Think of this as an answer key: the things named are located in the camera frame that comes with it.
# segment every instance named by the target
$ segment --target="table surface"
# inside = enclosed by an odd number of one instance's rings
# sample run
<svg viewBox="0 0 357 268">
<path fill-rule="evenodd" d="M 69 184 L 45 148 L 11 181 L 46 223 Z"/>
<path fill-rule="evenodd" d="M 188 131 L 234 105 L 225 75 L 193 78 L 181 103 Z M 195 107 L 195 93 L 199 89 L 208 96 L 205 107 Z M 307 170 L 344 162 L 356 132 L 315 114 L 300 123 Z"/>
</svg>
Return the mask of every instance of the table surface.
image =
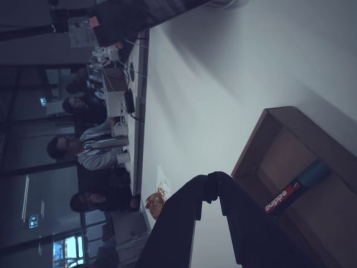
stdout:
<svg viewBox="0 0 357 268">
<path fill-rule="evenodd" d="M 134 46 L 132 52 L 129 55 L 127 64 L 130 64 L 130 63 L 132 63 L 134 65 L 134 69 L 135 69 L 135 67 L 138 68 L 138 65 L 139 65 L 139 47 L 138 46 Z M 133 92 L 134 105 L 135 105 L 135 108 L 137 108 L 137 99 L 140 97 L 140 96 L 138 96 L 138 77 L 137 77 L 137 75 L 135 74 L 134 81 L 132 81 L 132 79 L 129 77 L 127 79 L 127 82 L 128 82 L 128 88 L 130 88 Z M 137 146 L 138 146 L 138 143 L 136 142 L 136 132 L 138 131 L 138 127 L 136 124 L 136 120 L 133 119 L 131 116 L 126 115 L 126 121 L 127 121 L 128 129 L 129 129 L 129 133 L 128 133 L 129 145 L 127 146 L 127 150 L 129 152 L 130 158 L 131 158 L 130 162 L 126 163 L 126 168 L 130 172 L 131 190 L 132 190 L 132 194 L 135 195 L 136 192 L 138 192 L 138 190 L 140 191 L 140 189 L 137 189 L 137 178 L 136 178 L 136 173 L 135 173 L 135 168 L 138 164 L 137 160 L 136 160 L 137 159 L 136 158 Z"/>
<path fill-rule="evenodd" d="M 296 106 L 357 154 L 357 18 L 335 8 L 254 0 L 151 29 L 142 199 L 157 190 L 158 165 L 173 192 L 198 174 L 230 174 L 265 108 Z M 191 267 L 237 267 L 219 202 L 203 205 Z"/>
</svg>

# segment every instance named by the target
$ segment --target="dark jacket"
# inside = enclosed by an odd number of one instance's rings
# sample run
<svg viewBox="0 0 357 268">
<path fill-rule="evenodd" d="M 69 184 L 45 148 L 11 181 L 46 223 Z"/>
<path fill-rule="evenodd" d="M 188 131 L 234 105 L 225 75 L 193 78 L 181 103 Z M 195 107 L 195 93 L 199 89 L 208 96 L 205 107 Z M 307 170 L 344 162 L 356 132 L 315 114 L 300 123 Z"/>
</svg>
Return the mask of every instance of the dark jacket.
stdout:
<svg viewBox="0 0 357 268">
<path fill-rule="evenodd" d="M 84 122 L 91 122 L 98 125 L 105 122 L 108 115 L 107 108 L 102 99 L 99 99 L 94 93 L 86 93 L 80 98 L 88 105 L 87 109 L 80 112 Z"/>
<path fill-rule="evenodd" d="M 88 87 L 88 81 L 90 81 L 90 83 L 94 85 L 94 88 Z M 82 68 L 77 72 L 76 78 L 74 79 L 73 83 L 77 86 L 79 92 L 83 93 L 92 93 L 103 87 L 102 83 L 91 81 L 89 79 L 87 67 Z"/>
<path fill-rule="evenodd" d="M 93 263 L 95 268 L 117 268 L 119 256 L 115 237 L 110 238 L 97 252 L 97 259 Z"/>
<path fill-rule="evenodd" d="M 98 204 L 98 209 L 101 211 L 130 210 L 132 192 L 129 181 L 129 173 L 120 170 L 119 174 L 101 180 L 98 185 L 87 191 L 100 194 L 107 199 L 106 202 Z"/>
</svg>

